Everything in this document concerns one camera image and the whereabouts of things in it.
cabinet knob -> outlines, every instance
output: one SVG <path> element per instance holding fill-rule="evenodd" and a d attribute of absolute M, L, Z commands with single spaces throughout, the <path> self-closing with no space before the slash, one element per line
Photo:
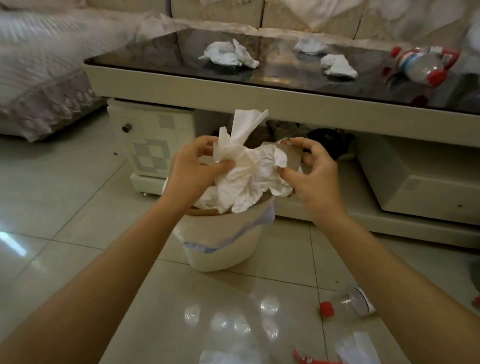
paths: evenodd
<path fill-rule="evenodd" d="M 124 133 L 128 133 L 130 130 L 132 130 L 132 125 L 131 124 L 125 124 L 124 126 L 121 127 L 121 129 Z"/>

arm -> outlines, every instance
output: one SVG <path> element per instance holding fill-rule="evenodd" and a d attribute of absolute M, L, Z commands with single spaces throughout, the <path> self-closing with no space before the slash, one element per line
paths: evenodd
<path fill-rule="evenodd" d="M 310 139 L 292 138 L 311 151 L 310 175 L 279 170 L 313 222 L 365 290 L 412 363 L 480 363 L 480 317 L 460 305 L 353 221 L 340 198 L 336 163 Z"/>
<path fill-rule="evenodd" d="M 98 363 L 170 233 L 214 178 L 235 163 L 200 165 L 216 137 L 176 156 L 159 201 L 0 346 L 0 363 Z"/>

black glass tabletop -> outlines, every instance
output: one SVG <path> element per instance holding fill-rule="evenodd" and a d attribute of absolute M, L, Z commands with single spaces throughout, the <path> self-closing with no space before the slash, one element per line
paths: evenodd
<path fill-rule="evenodd" d="M 221 66 L 198 59 L 209 44 L 232 42 L 233 39 L 260 61 L 257 69 Z M 308 55 L 293 50 L 296 43 L 296 40 L 184 29 L 127 45 L 85 63 L 480 115 L 478 74 L 462 73 L 453 68 L 440 86 L 432 88 L 396 73 L 394 60 L 386 51 L 329 45 L 324 53 Z M 345 55 L 358 72 L 358 78 L 345 80 L 327 76 L 320 63 L 326 53 Z M 388 68 L 393 71 L 386 75 Z"/>

person's left hand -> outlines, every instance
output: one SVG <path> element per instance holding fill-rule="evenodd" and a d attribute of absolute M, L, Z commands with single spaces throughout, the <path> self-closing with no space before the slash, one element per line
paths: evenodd
<path fill-rule="evenodd" d="M 198 157 L 212 155 L 212 145 L 217 140 L 216 136 L 200 136 L 185 145 L 173 158 L 163 196 L 185 211 L 202 197 L 215 177 L 235 167 L 233 160 L 223 160 L 210 166 L 199 163 Z"/>

trash can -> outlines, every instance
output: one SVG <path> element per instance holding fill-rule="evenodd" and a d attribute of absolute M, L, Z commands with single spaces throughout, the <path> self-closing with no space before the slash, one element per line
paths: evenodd
<path fill-rule="evenodd" d="M 201 272 L 227 269 L 253 254 L 265 224 L 275 219 L 273 202 L 274 197 L 268 193 L 238 214 L 191 209 L 173 233 L 183 244 L 194 269 Z"/>

